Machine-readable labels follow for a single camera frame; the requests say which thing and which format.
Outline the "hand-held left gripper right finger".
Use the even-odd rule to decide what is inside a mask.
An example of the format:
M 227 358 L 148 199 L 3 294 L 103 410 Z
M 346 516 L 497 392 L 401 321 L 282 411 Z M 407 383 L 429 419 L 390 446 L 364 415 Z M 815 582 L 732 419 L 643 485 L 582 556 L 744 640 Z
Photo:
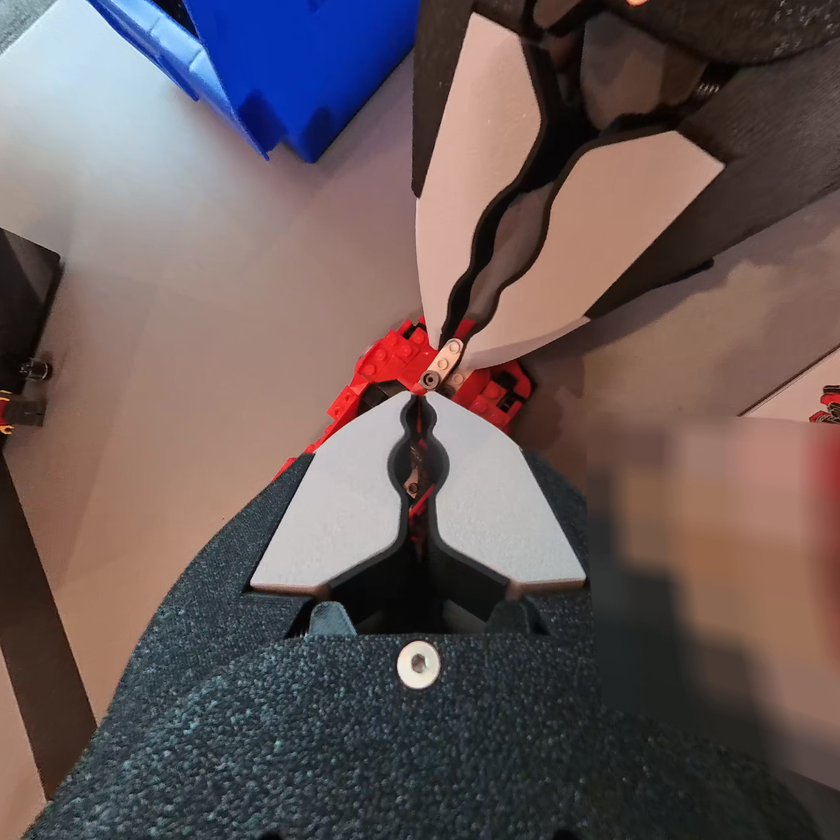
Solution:
M 432 536 L 510 595 L 578 589 L 586 574 L 522 450 L 485 419 L 431 393 L 430 445 L 441 458 Z

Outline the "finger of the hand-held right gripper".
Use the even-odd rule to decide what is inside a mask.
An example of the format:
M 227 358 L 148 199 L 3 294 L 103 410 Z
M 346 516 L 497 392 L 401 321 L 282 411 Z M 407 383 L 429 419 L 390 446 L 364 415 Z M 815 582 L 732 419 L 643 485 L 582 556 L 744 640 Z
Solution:
M 677 131 L 652 133 L 598 145 L 559 186 L 515 201 L 470 312 L 496 308 L 461 366 L 517 359 L 592 320 L 587 312 L 725 166 Z
M 416 263 L 430 344 L 457 330 L 469 286 L 544 134 L 542 51 L 477 11 L 466 20 L 416 199 Z

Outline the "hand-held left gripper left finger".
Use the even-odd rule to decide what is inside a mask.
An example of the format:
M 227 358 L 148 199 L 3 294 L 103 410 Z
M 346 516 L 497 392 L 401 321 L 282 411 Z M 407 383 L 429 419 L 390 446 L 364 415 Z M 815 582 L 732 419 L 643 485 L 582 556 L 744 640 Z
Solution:
M 325 595 L 402 547 L 407 500 L 396 474 L 410 443 L 402 392 L 357 416 L 313 454 L 250 587 Z

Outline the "red brick toy car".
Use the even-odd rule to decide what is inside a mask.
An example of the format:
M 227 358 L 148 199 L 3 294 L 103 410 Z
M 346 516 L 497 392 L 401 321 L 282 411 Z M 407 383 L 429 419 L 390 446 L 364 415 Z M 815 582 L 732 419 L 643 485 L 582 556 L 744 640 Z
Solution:
M 393 394 L 425 392 L 421 379 L 437 351 L 424 318 L 405 320 L 357 360 L 348 385 L 328 410 L 329 425 L 303 452 L 310 455 L 342 427 Z M 438 391 L 508 434 L 513 418 L 532 395 L 535 383 L 518 360 L 472 372 L 457 370 Z

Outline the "small grey brick plate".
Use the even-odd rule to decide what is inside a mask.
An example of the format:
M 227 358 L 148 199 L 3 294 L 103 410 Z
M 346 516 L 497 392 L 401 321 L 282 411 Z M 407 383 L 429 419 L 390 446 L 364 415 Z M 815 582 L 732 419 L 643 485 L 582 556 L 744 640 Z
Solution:
M 447 384 L 457 372 L 465 350 L 461 339 L 450 339 L 443 349 L 438 351 L 426 370 L 421 374 L 418 384 L 426 391 L 438 391 Z

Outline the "blue plastic bin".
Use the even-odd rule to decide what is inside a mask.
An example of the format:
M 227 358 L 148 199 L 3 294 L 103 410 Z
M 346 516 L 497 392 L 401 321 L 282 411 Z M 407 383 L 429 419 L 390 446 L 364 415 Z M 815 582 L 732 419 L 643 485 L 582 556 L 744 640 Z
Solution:
M 90 1 L 259 154 L 316 162 L 414 46 L 418 1 Z

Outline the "building instruction booklet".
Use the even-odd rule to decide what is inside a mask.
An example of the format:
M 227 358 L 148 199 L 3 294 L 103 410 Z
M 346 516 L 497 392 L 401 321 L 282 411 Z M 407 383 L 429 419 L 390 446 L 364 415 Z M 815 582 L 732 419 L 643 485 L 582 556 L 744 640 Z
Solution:
M 742 416 L 838 424 L 839 347 L 784 382 Z

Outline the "black toy car box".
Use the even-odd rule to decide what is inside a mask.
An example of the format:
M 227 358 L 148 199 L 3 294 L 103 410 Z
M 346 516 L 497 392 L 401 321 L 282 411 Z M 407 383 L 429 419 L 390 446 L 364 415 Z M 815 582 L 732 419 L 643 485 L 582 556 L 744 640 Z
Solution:
M 64 268 L 57 252 L 1 229 L 1 446 L 44 424 L 55 366 L 39 346 Z

